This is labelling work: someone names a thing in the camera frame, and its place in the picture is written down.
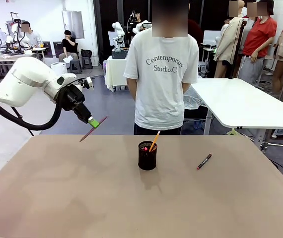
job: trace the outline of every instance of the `woman in red shirt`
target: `woman in red shirt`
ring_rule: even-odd
[[[263,63],[267,55],[268,46],[274,41],[277,23],[271,18],[274,14],[274,1],[261,0],[267,3],[267,15],[259,18],[246,37],[239,78],[256,86],[263,70]]]

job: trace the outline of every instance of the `gray pants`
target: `gray pants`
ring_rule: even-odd
[[[74,60],[78,60],[78,57],[77,57],[77,54],[76,54],[76,53],[70,53],[70,52],[68,52],[68,56],[72,56],[72,58],[73,58]],[[64,61],[63,61],[64,58],[66,58],[66,54],[62,53],[62,54],[59,55],[59,61],[60,61],[61,63],[64,62]]]
[[[239,79],[253,85],[258,86],[258,79],[263,70],[264,58],[257,59],[251,63],[251,58],[244,56],[241,60],[239,69]]]

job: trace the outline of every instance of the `hand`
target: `hand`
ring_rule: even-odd
[[[251,63],[255,63],[255,61],[257,60],[257,56],[259,55],[258,51],[254,51],[251,55]]]

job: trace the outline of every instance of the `black marker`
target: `black marker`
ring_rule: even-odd
[[[212,157],[212,154],[209,154],[208,157],[206,157],[206,159],[197,167],[197,170],[201,169],[201,167],[205,165],[206,162],[208,162],[211,157]]]

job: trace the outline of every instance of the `person in white shirt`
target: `person in white shirt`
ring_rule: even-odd
[[[41,36],[38,32],[31,30],[30,23],[28,21],[24,21],[22,24],[28,24],[29,28],[26,32],[26,36],[29,38],[29,45],[32,47],[40,47],[43,44]]]
[[[199,47],[186,34],[188,0],[153,0],[153,9],[153,28],[132,40],[124,73],[136,102],[134,134],[156,135],[160,130],[162,135],[179,135],[183,95],[197,82]],[[152,36],[154,27],[159,37]],[[185,37],[176,37],[180,29]]]

